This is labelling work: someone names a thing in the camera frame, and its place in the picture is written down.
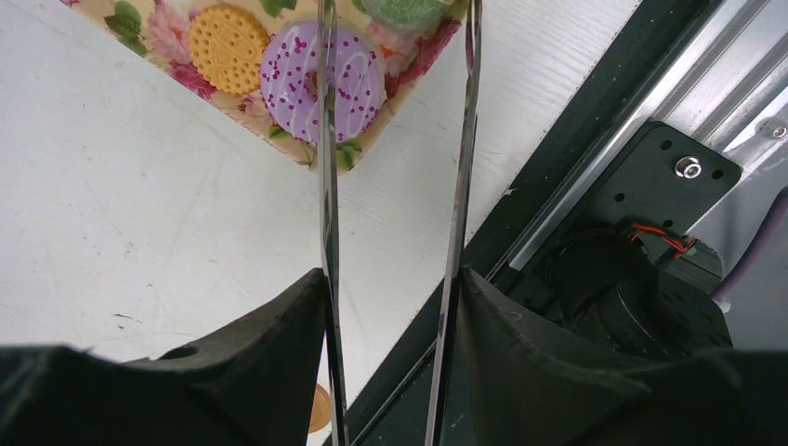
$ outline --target yellow cookie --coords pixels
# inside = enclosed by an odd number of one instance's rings
[[[309,433],[323,429],[331,421],[331,397],[321,385],[315,387],[315,400],[312,402],[312,416],[309,419]]]
[[[218,90],[234,95],[260,87],[260,62],[268,44],[252,14],[231,5],[203,9],[189,27],[189,52],[197,71]]]

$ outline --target red wire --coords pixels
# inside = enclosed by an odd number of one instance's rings
[[[633,223],[632,228],[637,230],[635,234],[632,236],[632,238],[630,239],[632,242],[637,240],[637,238],[643,234],[655,235],[663,239],[667,244],[669,244],[673,249],[676,250],[676,252],[674,253],[674,257],[680,257],[685,255],[690,249],[692,249],[692,246],[695,245],[695,239],[687,237],[686,241],[684,241],[682,239],[678,239],[676,237],[671,236],[669,233],[667,233],[664,230],[661,230],[660,228],[656,228],[650,225],[644,225],[643,223]]]

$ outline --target bolt hole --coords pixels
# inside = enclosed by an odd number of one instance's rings
[[[160,359],[161,360],[179,360],[181,358],[188,358],[189,356],[194,356],[197,352],[200,351],[197,347],[192,346],[183,346],[174,348],[164,354]]]

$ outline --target white table surface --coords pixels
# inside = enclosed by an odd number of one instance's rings
[[[468,235],[637,4],[485,3]],[[350,401],[443,273],[462,35],[339,180]],[[0,58],[0,343],[156,357],[320,265],[316,176],[58,0],[0,0]]]

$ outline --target purple frosted donut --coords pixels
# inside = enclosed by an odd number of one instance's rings
[[[263,52],[260,92],[278,125],[295,139],[316,143],[318,137],[318,22],[284,27]],[[383,70],[377,55],[358,35],[338,28],[336,34],[336,140],[355,138],[371,124],[385,99]]]

